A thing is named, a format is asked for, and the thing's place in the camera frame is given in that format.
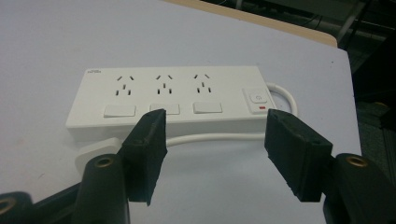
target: white table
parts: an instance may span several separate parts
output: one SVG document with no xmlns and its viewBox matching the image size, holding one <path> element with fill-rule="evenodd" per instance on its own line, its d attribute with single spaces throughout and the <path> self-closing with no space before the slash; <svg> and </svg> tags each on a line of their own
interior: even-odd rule
<svg viewBox="0 0 396 224">
<path fill-rule="evenodd" d="M 0 2 L 0 192 L 34 202 L 80 181 L 64 127 L 90 67 L 257 65 L 301 119 L 360 154 L 347 54 L 274 29 L 157 0 Z M 279 97 L 280 109 L 288 110 Z M 170 147 L 152 206 L 133 223 L 324 223 L 299 203 L 263 142 Z"/>
</svg>

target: white power strip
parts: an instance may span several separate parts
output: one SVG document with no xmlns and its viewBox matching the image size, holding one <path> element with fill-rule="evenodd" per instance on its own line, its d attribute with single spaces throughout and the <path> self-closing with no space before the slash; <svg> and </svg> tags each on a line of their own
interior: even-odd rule
<svg viewBox="0 0 396 224">
<path fill-rule="evenodd" d="M 89 69 L 66 127 L 76 141 L 124 139 L 159 108 L 172 137 L 265 132 L 268 109 L 276 105 L 254 66 Z"/>
</svg>

